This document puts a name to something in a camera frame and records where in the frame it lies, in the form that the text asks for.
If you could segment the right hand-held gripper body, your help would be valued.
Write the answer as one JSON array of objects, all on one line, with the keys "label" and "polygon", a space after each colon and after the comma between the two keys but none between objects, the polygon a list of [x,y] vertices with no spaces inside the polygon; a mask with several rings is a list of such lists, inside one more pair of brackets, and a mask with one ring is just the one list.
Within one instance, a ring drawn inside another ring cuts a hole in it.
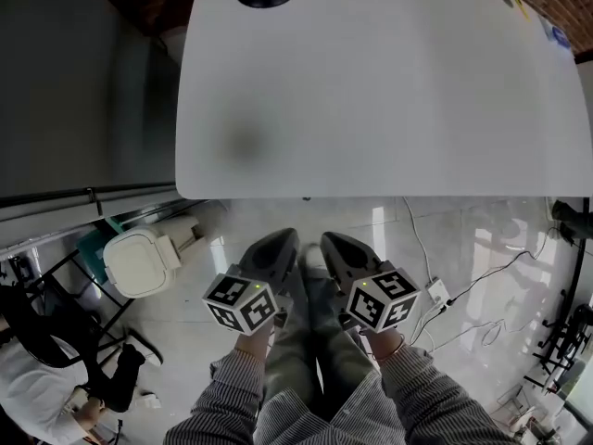
[{"label": "right hand-held gripper body", "polygon": [[420,294],[404,270],[378,273],[353,283],[346,312],[362,327],[381,333],[405,322]]}]

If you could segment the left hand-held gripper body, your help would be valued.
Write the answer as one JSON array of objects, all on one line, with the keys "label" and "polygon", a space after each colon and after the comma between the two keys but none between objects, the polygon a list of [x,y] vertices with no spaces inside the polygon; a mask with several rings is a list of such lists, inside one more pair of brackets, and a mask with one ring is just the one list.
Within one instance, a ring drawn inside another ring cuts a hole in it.
[{"label": "left hand-held gripper body", "polygon": [[280,311],[282,288],[281,277],[229,269],[214,277],[202,300],[219,326],[252,336]]}]

